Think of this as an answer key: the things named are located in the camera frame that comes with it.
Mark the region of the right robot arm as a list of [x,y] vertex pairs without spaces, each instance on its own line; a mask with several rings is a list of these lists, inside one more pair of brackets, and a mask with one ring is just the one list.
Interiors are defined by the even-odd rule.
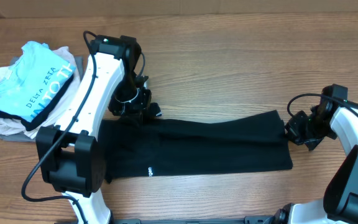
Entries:
[[341,142],[345,160],[327,186],[324,197],[308,203],[289,203],[266,223],[358,223],[358,103],[349,101],[348,89],[332,84],[318,94],[311,114],[299,111],[285,126],[289,140],[309,150],[325,138]]

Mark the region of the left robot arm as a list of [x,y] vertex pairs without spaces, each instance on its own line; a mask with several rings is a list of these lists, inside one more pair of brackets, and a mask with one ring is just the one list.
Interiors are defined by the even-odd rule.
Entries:
[[146,76],[136,74],[143,57],[136,38],[96,35],[87,40],[88,65],[80,87],[58,121],[39,129],[35,142],[43,181],[69,200],[77,223],[113,223],[101,185],[106,175],[104,149],[98,144],[106,110],[142,121],[149,111],[151,91]]

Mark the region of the black t-shirt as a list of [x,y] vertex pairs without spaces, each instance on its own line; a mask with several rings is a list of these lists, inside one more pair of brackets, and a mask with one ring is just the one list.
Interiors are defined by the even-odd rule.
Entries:
[[98,142],[105,179],[290,170],[293,162],[277,111],[222,123],[176,119],[104,120]]

